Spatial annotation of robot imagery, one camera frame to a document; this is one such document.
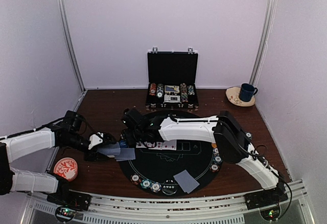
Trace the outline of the blue small blind button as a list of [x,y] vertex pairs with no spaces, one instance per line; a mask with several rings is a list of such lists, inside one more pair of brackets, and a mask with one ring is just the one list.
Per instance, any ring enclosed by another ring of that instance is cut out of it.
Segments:
[[125,141],[120,141],[119,144],[121,148],[128,148],[128,145]]

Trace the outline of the blue playing card deck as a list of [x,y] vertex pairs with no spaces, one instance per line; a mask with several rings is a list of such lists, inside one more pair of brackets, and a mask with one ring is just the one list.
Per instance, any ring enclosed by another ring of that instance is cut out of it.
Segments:
[[97,152],[106,155],[109,158],[114,158],[115,156],[121,154],[121,148],[119,143],[108,144],[108,145],[99,146]]

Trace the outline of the blue card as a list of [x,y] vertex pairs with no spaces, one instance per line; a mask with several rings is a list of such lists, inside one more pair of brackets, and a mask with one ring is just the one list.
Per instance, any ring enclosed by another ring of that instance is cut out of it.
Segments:
[[185,193],[189,194],[194,191],[200,185],[200,183],[193,177],[185,177],[181,180],[179,185]]
[[173,178],[175,179],[175,181],[179,184],[181,182],[181,180],[185,177],[192,177],[187,170],[184,170],[176,175],[173,176]]
[[117,162],[135,160],[134,148],[121,148],[120,154],[115,156]]

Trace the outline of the nine of diamonds card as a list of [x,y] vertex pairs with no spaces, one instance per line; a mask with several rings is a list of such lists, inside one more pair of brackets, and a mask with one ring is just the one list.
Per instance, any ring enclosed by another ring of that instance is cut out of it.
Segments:
[[163,142],[148,143],[150,149],[162,150]]

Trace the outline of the red black chips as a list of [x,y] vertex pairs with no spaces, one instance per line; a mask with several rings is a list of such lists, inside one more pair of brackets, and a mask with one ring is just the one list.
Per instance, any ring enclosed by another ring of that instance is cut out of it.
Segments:
[[219,165],[217,165],[217,164],[211,164],[211,166],[210,166],[210,171],[211,172],[219,172],[219,170],[220,170],[220,166]]
[[130,180],[134,185],[139,185],[142,182],[142,178],[138,174],[133,174]]

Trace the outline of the green chips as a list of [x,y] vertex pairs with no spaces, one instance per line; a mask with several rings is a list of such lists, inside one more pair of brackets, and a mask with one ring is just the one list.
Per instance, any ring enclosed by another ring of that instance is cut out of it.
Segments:
[[144,189],[150,188],[151,185],[152,185],[152,183],[151,183],[150,180],[142,180],[141,181],[141,187],[144,188]]
[[222,163],[222,159],[221,159],[221,157],[219,155],[215,155],[213,160],[214,160],[215,164],[221,164]]

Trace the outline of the white blue chips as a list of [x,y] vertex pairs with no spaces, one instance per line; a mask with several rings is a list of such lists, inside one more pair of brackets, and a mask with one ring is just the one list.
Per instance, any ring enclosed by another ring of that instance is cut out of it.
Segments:
[[161,191],[161,184],[158,182],[152,183],[150,189],[152,192],[158,193],[159,191]]
[[214,155],[219,155],[218,148],[214,148],[214,149],[213,149],[213,154],[214,154]]

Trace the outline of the clear round dealer button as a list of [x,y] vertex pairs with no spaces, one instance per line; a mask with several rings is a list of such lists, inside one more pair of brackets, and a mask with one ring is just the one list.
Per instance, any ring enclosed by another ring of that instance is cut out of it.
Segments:
[[178,184],[174,180],[166,180],[162,184],[161,191],[168,196],[174,195],[177,192]]

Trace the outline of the green chip stack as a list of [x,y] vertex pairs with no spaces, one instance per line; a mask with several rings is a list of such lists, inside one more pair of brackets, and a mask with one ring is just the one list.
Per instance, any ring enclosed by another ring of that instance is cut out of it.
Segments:
[[250,139],[250,140],[252,139],[252,133],[247,132],[247,133],[246,133],[246,136],[247,136],[248,139]]

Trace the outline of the five of hearts card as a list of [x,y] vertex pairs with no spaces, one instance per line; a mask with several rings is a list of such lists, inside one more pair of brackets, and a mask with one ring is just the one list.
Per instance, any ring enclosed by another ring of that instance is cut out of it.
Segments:
[[136,148],[149,148],[149,146],[147,144],[137,143]]

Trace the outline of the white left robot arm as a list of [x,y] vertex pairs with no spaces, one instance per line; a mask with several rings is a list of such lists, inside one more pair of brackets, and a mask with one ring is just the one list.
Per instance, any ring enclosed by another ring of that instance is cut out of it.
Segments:
[[63,206],[74,198],[68,180],[54,173],[36,173],[11,167],[14,161],[37,151],[55,147],[70,147],[84,153],[86,161],[107,158],[100,150],[117,140],[109,133],[93,131],[89,138],[78,132],[82,124],[91,128],[86,119],[71,110],[64,117],[32,130],[1,138],[1,195],[10,192],[41,192],[53,195]]

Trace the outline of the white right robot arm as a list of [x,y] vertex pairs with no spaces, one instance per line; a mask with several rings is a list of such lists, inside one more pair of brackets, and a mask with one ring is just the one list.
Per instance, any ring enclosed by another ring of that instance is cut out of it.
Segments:
[[260,183],[262,200],[266,204],[273,204],[286,196],[282,174],[256,150],[251,137],[228,111],[204,118],[178,118],[173,115],[148,118],[133,108],[124,111],[122,122],[126,126],[123,138],[134,144],[140,142],[147,146],[148,143],[173,140],[214,143],[224,162],[242,167]]

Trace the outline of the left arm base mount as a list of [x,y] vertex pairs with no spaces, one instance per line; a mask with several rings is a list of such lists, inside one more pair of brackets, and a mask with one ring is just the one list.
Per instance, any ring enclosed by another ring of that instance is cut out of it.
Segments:
[[54,215],[62,223],[72,221],[78,212],[87,211],[91,202],[89,194],[74,191],[69,191],[67,198],[56,193],[46,195],[48,202],[58,205]]

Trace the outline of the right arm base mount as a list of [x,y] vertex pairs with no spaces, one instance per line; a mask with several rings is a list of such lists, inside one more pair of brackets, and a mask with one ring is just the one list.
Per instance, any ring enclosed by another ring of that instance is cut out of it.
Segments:
[[[260,191],[244,195],[247,210],[259,209],[263,220],[273,222],[280,220],[289,210],[292,203],[287,193],[276,193],[274,191]],[[289,199],[287,207],[282,211],[281,202]]]

